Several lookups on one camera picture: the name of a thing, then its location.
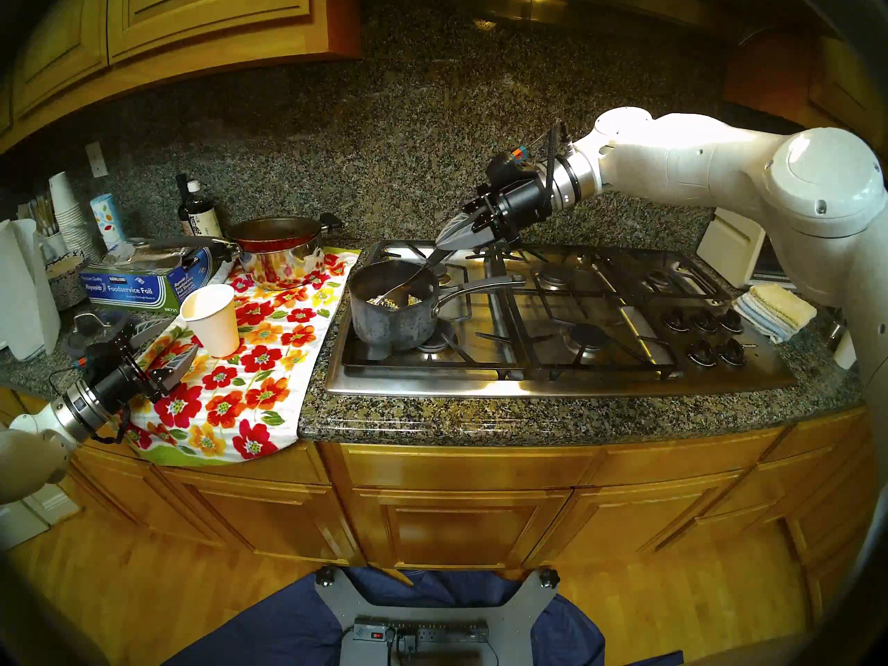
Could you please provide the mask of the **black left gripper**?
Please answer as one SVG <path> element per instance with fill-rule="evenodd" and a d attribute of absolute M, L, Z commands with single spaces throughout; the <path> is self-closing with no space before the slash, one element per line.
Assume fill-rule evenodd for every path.
<path fill-rule="evenodd" d="M 114 338 L 89 344 L 83 350 L 84 377 L 77 388 L 77 410 L 115 414 L 132 398 L 143 395 L 153 403 L 171 395 L 190 370 L 199 346 L 192 346 L 164 367 L 147 373 L 138 365 L 132 347 L 144 347 L 173 323 L 175 316 L 129 322 L 129 340 Z"/>

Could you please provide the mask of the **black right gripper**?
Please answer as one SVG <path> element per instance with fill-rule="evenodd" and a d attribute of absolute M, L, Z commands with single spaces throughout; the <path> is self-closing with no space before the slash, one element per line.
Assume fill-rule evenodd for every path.
<path fill-rule="evenodd" d="M 501 151 L 490 159 L 487 183 L 476 187 L 477 196 L 447 222 L 436 239 L 437 250 L 515 243 L 523 229 L 552 215 L 557 156 L 537 163 L 528 157 L 528 151 Z"/>

